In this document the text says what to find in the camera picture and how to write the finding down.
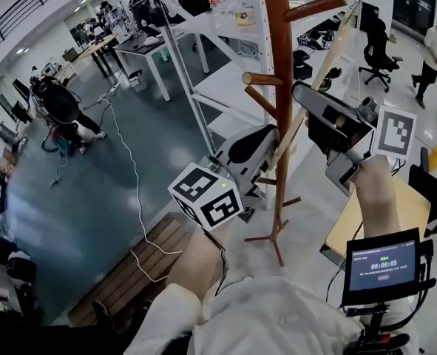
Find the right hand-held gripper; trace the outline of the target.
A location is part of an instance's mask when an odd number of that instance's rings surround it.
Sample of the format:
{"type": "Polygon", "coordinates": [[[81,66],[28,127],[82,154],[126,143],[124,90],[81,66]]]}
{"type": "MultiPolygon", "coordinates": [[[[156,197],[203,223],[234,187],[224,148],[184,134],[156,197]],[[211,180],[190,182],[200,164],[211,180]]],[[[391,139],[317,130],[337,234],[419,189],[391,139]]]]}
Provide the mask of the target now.
{"type": "Polygon", "coordinates": [[[351,179],[374,155],[399,162],[409,158],[417,116],[368,97],[351,107],[296,81],[294,100],[309,112],[309,138],[326,157],[325,175],[341,192],[350,194],[351,179]]]}

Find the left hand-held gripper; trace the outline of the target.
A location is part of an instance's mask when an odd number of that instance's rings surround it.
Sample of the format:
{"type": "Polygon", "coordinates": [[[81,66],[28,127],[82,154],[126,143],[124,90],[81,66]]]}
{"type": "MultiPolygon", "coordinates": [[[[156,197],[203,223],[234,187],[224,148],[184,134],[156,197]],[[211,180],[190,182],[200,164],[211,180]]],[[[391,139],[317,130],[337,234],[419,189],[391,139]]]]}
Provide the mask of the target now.
{"type": "Polygon", "coordinates": [[[257,185],[268,170],[268,155],[280,143],[273,124],[245,129],[226,139],[199,164],[190,163],[168,187],[182,212],[206,231],[239,216],[249,221],[265,205],[257,185]]]}

